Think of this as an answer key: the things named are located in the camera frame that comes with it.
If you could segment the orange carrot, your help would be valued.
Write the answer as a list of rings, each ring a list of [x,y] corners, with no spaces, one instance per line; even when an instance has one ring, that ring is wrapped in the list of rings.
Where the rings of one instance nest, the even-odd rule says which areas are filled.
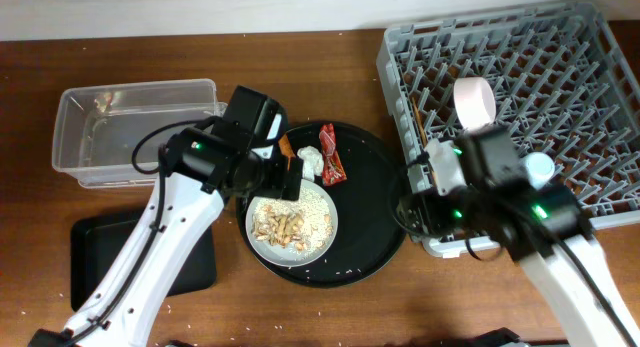
[[[291,161],[296,157],[296,154],[291,147],[287,135],[283,135],[280,138],[280,140],[278,141],[278,145],[281,153],[287,158],[287,168],[290,168]]]

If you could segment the rice and food scraps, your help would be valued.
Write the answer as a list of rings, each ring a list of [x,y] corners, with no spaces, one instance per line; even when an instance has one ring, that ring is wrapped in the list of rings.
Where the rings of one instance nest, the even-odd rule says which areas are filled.
[[[254,198],[247,216],[254,241],[299,257],[324,250],[337,232],[330,198],[309,181],[302,182],[295,201]]]

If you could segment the red snack wrapper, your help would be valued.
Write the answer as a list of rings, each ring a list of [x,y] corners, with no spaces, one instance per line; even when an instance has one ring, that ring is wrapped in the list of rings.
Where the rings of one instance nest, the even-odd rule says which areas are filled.
[[[324,186],[332,186],[347,180],[347,175],[337,152],[336,135],[332,123],[321,127],[319,140],[322,147],[324,167],[322,171],[322,182]]]

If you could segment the grey plate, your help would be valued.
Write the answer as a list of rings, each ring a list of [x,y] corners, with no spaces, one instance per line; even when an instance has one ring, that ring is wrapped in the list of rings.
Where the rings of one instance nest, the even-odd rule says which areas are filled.
[[[338,214],[328,193],[304,180],[296,201],[255,197],[244,217],[250,247],[269,263],[293,268],[323,256],[338,232]]]

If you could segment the wooden chopstick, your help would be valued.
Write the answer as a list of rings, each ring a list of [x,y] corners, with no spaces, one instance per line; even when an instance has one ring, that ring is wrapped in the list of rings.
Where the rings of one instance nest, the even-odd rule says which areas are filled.
[[[420,111],[419,111],[419,109],[417,107],[417,103],[416,103],[416,100],[415,100],[414,97],[410,97],[410,102],[411,102],[411,107],[413,109],[413,114],[414,114],[414,119],[416,121],[417,130],[418,130],[418,133],[420,135],[420,140],[421,140],[421,143],[422,143],[422,147],[423,147],[423,149],[426,149],[426,145],[427,145],[428,141],[427,141],[426,133],[425,133],[424,128],[423,128],[422,117],[421,117]]]

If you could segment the white tissue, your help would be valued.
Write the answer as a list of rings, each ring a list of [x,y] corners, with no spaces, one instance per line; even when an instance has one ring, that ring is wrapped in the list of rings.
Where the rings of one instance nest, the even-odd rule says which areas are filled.
[[[302,175],[305,180],[313,182],[322,175],[324,160],[321,152],[313,146],[300,148],[297,156],[303,160]]]

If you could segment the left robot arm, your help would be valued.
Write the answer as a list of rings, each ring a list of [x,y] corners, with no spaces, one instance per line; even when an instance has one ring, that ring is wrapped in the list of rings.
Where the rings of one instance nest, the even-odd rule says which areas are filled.
[[[274,99],[244,86],[222,116],[181,123],[159,146],[144,213],[110,269],[60,332],[32,346],[143,346],[188,255],[232,197],[295,200],[301,168],[278,146],[288,120]]]

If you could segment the light blue cup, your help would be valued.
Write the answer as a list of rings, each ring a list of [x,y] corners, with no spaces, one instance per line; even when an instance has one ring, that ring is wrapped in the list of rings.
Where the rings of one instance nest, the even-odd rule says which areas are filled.
[[[534,189],[541,189],[553,177],[555,164],[545,153],[532,152],[521,160],[528,176],[528,181]]]

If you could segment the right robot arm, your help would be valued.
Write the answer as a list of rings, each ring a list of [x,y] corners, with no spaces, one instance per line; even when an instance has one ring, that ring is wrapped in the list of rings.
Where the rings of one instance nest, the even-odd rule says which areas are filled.
[[[433,139],[411,163],[428,165],[434,186],[399,203],[401,228],[421,238],[484,235],[525,272],[570,345],[638,345],[588,216],[565,185],[530,183],[505,129]]]

